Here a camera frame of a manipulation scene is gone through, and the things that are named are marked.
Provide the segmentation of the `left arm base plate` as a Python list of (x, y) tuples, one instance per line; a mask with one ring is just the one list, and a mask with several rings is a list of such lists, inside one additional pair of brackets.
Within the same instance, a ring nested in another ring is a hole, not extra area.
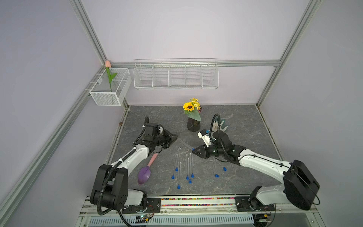
[(122, 209), (122, 214), (144, 214), (144, 213), (160, 213), (161, 199), (159, 197), (148, 197), (146, 201), (143, 201), (141, 205), (129, 205)]

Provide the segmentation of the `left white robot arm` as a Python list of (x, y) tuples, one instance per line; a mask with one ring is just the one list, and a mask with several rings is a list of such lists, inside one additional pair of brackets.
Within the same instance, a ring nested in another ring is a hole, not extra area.
[(129, 175), (139, 163), (150, 155), (157, 154), (155, 149), (169, 148), (178, 138), (161, 124), (150, 123), (145, 117), (143, 129), (133, 142), (133, 148), (118, 161), (99, 167), (90, 195), (91, 204), (103, 216), (111, 211), (120, 212), (123, 208), (134, 206), (144, 211), (147, 208), (147, 193), (129, 188)]

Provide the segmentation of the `clear test tube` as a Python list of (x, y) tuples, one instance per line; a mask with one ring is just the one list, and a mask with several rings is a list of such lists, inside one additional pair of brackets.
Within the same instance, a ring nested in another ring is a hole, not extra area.
[(178, 141), (180, 141), (184, 146), (186, 146), (188, 149), (191, 149), (192, 150), (192, 146), (189, 145), (188, 143), (184, 142), (183, 140), (181, 140), (180, 138), (177, 139)]

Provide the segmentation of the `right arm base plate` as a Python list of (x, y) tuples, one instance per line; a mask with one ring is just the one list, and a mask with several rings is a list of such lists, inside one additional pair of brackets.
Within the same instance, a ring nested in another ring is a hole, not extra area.
[(249, 196), (236, 196), (235, 204), (238, 212), (247, 211), (275, 211), (275, 205), (263, 205), (256, 198), (250, 198)]

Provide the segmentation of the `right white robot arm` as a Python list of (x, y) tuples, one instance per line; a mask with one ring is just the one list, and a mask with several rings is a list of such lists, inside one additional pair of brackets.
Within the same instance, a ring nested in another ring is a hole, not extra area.
[(222, 157), (223, 162), (254, 169), (280, 183), (269, 187), (257, 186), (248, 197), (237, 197), (238, 211), (260, 211), (276, 204), (292, 204), (308, 211), (313, 205), (320, 204), (315, 202), (320, 185), (303, 162), (269, 158), (233, 144), (220, 125), (220, 115), (216, 114), (210, 129), (198, 133), (204, 145), (193, 149), (194, 155), (202, 159)]

